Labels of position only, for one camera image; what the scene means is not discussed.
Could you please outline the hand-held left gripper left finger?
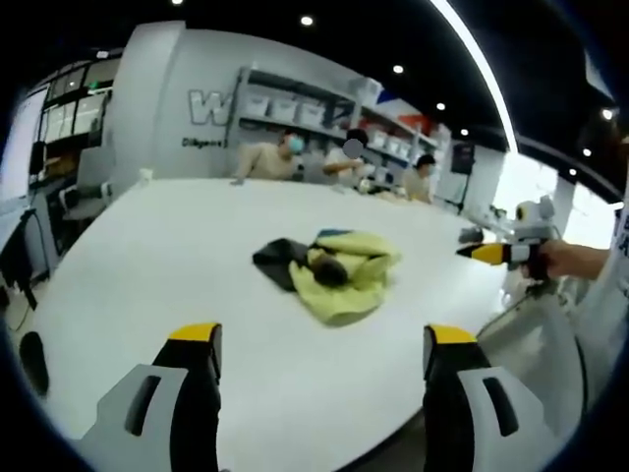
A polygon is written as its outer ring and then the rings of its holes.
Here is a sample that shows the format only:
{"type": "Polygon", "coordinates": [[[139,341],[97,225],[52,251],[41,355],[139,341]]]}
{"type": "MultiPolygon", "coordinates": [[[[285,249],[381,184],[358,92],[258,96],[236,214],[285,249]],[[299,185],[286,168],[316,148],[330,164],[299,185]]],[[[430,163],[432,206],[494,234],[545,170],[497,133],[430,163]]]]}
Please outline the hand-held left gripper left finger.
{"type": "Polygon", "coordinates": [[[97,402],[77,442],[95,471],[216,471],[221,395],[219,323],[172,332],[97,402]]]}

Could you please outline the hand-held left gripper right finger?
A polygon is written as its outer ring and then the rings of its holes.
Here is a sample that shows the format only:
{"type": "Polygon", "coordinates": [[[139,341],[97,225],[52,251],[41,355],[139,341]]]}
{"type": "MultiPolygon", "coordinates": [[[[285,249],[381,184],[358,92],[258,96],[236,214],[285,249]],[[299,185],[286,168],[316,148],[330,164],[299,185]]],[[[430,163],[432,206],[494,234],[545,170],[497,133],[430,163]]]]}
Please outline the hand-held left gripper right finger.
{"type": "Polygon", "coordinates": [[[424,328],[428,471],[542,471],[574,434],[574,338],[551,325],[540,377],[493,365],[451,325],[424,328]]]}

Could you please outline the person's right hand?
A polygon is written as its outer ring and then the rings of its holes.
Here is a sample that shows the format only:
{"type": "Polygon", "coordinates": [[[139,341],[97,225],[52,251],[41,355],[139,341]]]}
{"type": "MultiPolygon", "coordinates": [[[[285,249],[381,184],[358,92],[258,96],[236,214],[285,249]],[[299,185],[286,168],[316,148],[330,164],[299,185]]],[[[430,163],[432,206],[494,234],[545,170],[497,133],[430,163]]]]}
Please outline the person's right hand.
{"type": "Polygon", "coordinates": [[[550,278],[568,276],[592,281],[599,277],[610,250],[549,240],[541,245],[540,253],[550,278]]]}

